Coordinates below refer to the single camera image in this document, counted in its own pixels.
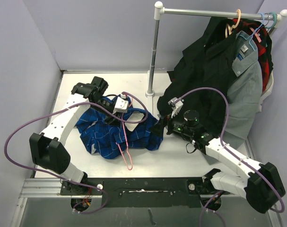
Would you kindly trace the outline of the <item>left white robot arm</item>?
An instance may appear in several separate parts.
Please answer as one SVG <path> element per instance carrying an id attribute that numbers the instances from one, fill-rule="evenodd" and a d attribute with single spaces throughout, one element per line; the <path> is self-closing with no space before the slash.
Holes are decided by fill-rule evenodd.
<path id="1" fill-rule="evenodd" d="M 105 114 L 109 124 L 128 109 L 126 95 L 109 101 L 103 96 L 107 88 L 108 83 L 100 77 L 93 77 L 91 83 L 77 83 L 64 106 L 64 112 L 58 114 L 41 133 L 33 133 L 29 139 L 33 163 L 73 181 L 71 188 L 77 194 L 87 191 L 88 182 L 87 175 L 71 163 L 70 154 L 65 149 L 69 134 L 90 107 Z"/>

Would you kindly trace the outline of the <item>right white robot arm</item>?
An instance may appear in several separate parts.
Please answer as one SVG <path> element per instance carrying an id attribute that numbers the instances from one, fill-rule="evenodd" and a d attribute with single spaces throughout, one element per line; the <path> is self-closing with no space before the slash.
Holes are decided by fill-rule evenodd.
<path id="1" fill-rule="evenodd" d="M 221 141 L 200 123 L 196 111 L 186 111 L 181 122 L 171 115 L 161 116 L 150 128 L 157 136 L 162 136 L 165 129 L 168 135 L 180 135 L 195 150 L 216 159 L 235 173 L 229 175 L 217 168 L 210 170 L 202 177 L 205 192 L 225 191 L 238 195 L 259 213 L 266 213 L 286 194 L 278 170 L 272 163 L 253 160 Z"/>

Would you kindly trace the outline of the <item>blue plaid shirt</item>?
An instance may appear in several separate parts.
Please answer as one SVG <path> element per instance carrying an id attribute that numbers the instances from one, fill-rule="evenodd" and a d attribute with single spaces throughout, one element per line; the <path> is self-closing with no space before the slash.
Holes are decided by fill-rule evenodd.
<path id="1" fill-rule="evenodd" d="M 131 124 L 122 123 L 117 126 L 107 125 L 101 115 L 93 108 L 88 109 L 76 123 L 80 133 L 80 139 L 90 154 L 98 153 L 105 159 L 115 159 L 126 148 L 147 149 L 154 151 L 159 149 L 163 137 L 159 137 L 149 130 L 157 119 L 148 114 L 148 118 L 136 124 L 130 131 Z"/>

